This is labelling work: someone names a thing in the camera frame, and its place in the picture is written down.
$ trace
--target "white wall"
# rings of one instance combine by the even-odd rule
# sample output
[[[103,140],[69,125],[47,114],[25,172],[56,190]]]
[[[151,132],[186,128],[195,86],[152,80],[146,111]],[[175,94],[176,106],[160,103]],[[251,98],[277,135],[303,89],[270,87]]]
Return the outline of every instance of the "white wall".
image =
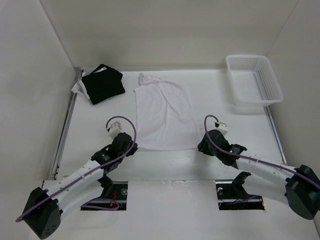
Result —
[[[41,185],[63,123],[74,70],[38,0],[0,0],[0,239]]]
[[[299,0],[268,57],[284,93],[271,106],[290,164],[320,176],[320,1]],[[320,230],[320,213],[316,217]]]
[[[41,0],[74,66],[225,68],[266,55],[298,0]]]

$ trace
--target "white panel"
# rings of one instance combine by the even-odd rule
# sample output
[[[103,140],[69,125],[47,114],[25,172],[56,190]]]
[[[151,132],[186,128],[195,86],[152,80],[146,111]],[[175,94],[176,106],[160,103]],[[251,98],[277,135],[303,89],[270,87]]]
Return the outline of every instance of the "white panel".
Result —
[[[220,211],[209,180],[130,181],[127,200],[126,211],[75,210],[50,240],[319,240],[313,221],[274,200],[265,211]]]
[[[74,66],[226,67],[265,55],[297,0],[42,0]]]
[[[284,101],[271,106],[288,163],[320,176],[320,1],[300,0],[268,57]],[[317,226],[320,229],[320,218]]]
[[[260,158],[258,156],[253,156],[248,154],[248,151],[243,152],[241,155],[256,158],[258,160],[268,161],[267,159]],[[283,169],[275,168],[273,166],[268,166],[265,164],[261,164],[256,161],[252,161],[249,159],[240,158],[236,160],[236,165],[238,166],[239,170],[244,172],[249,172],[254,175],[257,175],[261,178],[264,178],[273,184],[277,185],[281,189],[286,189],[286,179],[291,179],[294,174],[291,172],[284,171]],[[286,164],[277,164],[279,167],[285,167],[291,171],[294,171],[295,167],[287,166]]]
[[[70,199],[73,199],[75,198],[75,196],[79,195],[82,189],[90,185],[92,182],[101,179],[104,176],[104,170],[101,168],[98,168],[98,170],[85,176],[85,174],[88,171],[90,171],[90,169],[95,169],[97,167],[100,167],[100,164],[98,162],[89,160],[85,165],[83,165],[81,168],[79,168],[69,177],[61,180],[58,184],[48,188],[46,194],[48,196],[51,196],[54,193],[58,192],[61,188],[66,187],[67,185],[73,183],[79,177],[81,177],[81,179],[78,182],[71,185],[65,191],[61,192],[60,194],[52,198],[58,201],[57,205],[59,209],[63,210],[65,206],[68,205],[68,202],[70,201]]]
[[[274,141],[264,109],[253,108],[239,112],[232,105],[231,90],[225,70],[172,70],[144,72],[184,84],[193,108],[199,143],[203,138],[204,118],[216,115],[226,123],[226,139],[232,144],[247,147],[252,154],[281,163],[281,155]],[[92,106],[86,98],[77,96],[69,132],[65,142],[58,178],[72,174],[87,159],[112,142],[105,130],[109,118],[125,116],[136,124],[136,95],[140,72],[123,72],[126,93]],[[119,119],[122,130],[133,136],[132,127]],[[208,129],[214,128],[209,119]],[[238,170],[223,165],[217,158],[204,155],[197,149],[183,151],[138,150],[127,157],[108,176],[115,181],[127,180],[201,180],[234,178]]]
[[[2,240],[28,238],[15,219],[48,174],[74,77],[39,1],[0,0]]]
[[[61,207],[59,205],[59,209],[63,210],[63,213],[60,216],[61,217],[60,220],[62,221],[63,219],[65,219],[66,216],[72,213],[75,209],[80,208],[80,206],[86,204],[92,199],[99,198],[103,190],[104,189],[101,187],[101,183],[98,181],[91,182],[91,184],[89,184],[88,186],[83,187],[80,191],[81,193],[74,195],[72,199],[69,199],[66,202],[65,206]]]

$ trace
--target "red wire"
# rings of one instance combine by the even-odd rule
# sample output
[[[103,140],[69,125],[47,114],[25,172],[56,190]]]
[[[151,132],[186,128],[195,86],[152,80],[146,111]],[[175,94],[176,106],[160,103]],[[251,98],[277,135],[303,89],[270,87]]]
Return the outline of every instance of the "red wire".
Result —
[[[41,200],[40,202],[38,202],[36,205],[30,207],[27,211],[25,211],[23,214],[21,214],[16,220],[16,223],[19,223],[21,221],[24,220],[24,217],[27,216],[29,213],[31,213],[33,210],[39,208],[42,204],[44,204],[45,202],[47,202],[48,200],[51,200],[53,197],[55,197],[56,195],[60,194],[61,192],[63,192],[64,190],[66,190],[67,188],[71,187],[72,185],[74,185],[75,183],[79,182],[80,180],[83,179],[83,177],[88,176],[89,174],[93,173],[94,171],[104,168],[105,166],[108,166],[110,164],[115,163],[116,161],[119,161],[120,159],[122,159],[123,157],[125,157],[130,151],[131,149],[134,147],[135,142],[137,140],[137,130],[135,128],[135,125],[132,123],[132,121],[130,121],[128,118],[124,117],[124,116],[113,116],[111,117],[107,122],[106,122],[106,128],[108,128],[108,125],[110,123],[110,121],[112,119],[116,119],[116,118],[120,118],[120,119],[124,119],[126,121],[129,122],[129,124],[132,126],[133,128],[133,132],[134,132],[134,137],[133,137],[133,141],[132,144],[130,145],[129,149],[122,154],[121,156],[118,156],[116,159],[113,159],[112,161],[106,162],[100,166],[95,167],[94,169],[91,169],[90,171],[86,172],[83,176],[78,177],[76,180],[70,182],[69,184],[67,184],[66,186],[60,188],[60,190],[56,191],[55,193],[51,194],[50,196],[46,197],[45,199]]]
[[[116,199],[116,196],[117,196],[117,192],[116,192],[116,190],[114,190],[112,200],[116,201],[116,200],[117,200],[117,199]]]

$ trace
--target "white cloth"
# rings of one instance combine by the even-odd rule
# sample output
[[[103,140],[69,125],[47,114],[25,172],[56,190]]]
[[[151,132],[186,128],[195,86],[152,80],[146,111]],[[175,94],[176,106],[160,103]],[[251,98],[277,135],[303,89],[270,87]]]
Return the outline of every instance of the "white cloth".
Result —
[[[199,137],[185,87],[143,73],[139,84],[135,89],[138,146],[160,151],[195,149]]]
[[[92,67],[86,71],[83,71],[81,78],[75,83],[75,85],[72,87],[71,91],[75,94],[79,94],[87,99],[90,99],[90,96],[87,93],[86,86],[82,82],[82,78],[91,74],[96,68],[97,67]],[[100,73],[104,70],[107,70],[107,68],[103,67],[103,68],[99,69],[98,71],[96,71],[95,74]]]

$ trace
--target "black cloth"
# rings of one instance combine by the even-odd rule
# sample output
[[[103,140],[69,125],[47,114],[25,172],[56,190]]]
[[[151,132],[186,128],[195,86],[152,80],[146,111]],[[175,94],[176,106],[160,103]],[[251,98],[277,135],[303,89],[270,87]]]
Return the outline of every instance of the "black cloth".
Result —
[[[91,74],[84,76],[82,82],[93,105],[108,98],[124,94],[126,91],[122,85],[122,73],[112,67],[101,64]]]

